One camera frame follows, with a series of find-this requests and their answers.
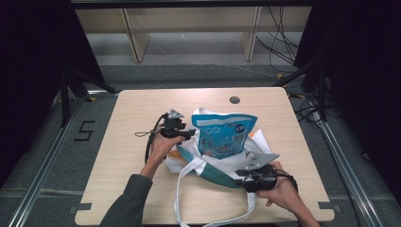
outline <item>teal fabric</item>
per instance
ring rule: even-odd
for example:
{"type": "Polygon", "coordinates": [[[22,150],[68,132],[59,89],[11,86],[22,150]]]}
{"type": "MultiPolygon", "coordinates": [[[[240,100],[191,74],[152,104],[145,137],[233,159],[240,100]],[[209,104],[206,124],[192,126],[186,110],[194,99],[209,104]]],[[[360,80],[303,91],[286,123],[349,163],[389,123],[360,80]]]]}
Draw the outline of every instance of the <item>teal fabric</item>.
{"type": "MultiPolygon", "coordinates": [[[[186,162],[190,163],[194,159],[194,154],[189,152],[187,149],[183,148],[182,146],[177,146],[178,151],[185,159],[186,162]]],[[[203,179],[215,183],[218,185],[230,187],[230,188],[242,188],[242,186],[238,186],[235,184],[234,179],[231,178],[229,175],[225,174],[224,172],[218,170],[214,166],[206,163],[206,166],[201,173],[200,177],[203,179]]]]}

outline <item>round hole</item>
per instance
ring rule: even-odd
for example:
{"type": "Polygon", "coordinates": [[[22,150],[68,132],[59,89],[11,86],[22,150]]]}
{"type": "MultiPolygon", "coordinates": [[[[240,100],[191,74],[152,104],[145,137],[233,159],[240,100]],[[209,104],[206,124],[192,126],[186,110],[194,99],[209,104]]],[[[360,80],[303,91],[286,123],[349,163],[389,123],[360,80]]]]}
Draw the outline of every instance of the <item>round hole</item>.
{"type": "Polygon", "coordinates": [[[237,97],[237,96],[230,97],[230,102],[233,104],[238,104],[240,101],[241,101],[241,99],[239,99],[239,97],[237,97]]]}

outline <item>left hand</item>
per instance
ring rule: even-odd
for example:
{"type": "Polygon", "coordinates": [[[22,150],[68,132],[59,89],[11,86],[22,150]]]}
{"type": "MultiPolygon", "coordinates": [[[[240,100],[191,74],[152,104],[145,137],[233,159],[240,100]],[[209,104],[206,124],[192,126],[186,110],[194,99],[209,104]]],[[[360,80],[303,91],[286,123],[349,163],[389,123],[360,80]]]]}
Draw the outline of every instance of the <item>left hand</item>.
{"type": "Polygon", "coordinates": [[[160,165],[171,149],[184,141],[185,138],[177,136],[175,138],[165,138],[159,132],[153,137],[151,143],[149,161],[151,160],[156,165],[160,165]]]}

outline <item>person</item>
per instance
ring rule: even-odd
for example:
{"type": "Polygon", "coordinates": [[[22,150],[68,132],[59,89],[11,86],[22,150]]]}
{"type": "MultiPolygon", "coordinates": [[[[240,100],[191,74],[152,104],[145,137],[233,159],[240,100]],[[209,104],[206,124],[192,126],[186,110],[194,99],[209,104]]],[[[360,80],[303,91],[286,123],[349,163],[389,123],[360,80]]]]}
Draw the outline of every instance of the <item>person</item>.
{"type": "MultiPolygon", "coordinates": [[[[154,136],[148,161],[139,174],[130,176],[123,194],[110,207],[100,226],[142,225],[145,202],[152,186],[153,176],[171,149],[183,140],[182,136],[171,139],[163,137],[160,133],[154,136]]],[[[270,164],[276,171],[283,170],[279,162],[270,164]]],[[[259,198],[268,199],[266,203],[268,207],[275,203],[293,213],[303,227],[320,226],[288,178],[279,177],[272,190],[260,190],[255,194],[259,198]]]]}

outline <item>black curtain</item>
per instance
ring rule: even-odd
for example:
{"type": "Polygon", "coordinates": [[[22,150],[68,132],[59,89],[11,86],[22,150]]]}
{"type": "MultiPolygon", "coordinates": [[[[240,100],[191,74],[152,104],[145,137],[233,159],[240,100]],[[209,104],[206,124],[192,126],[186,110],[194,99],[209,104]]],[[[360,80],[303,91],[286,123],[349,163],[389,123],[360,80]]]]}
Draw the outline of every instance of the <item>black curtain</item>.
{"type": "MultiPolygon", "coordinates": [[[[327,58],[333,96],[363,149],[401,204],[401,9],[397,1],[351,1],[327,58]]],[[[296,65],[311,61],[339,7],[312,10],[296,65]]],[[[316,86],[315,79],[309,79],[316,86]]]]}
{"type": "Polygon", "coordinates": [[[0,3],[0,186],[29,151],[66,66],[104,81],[75,11],[32,1],[0,3]]]}

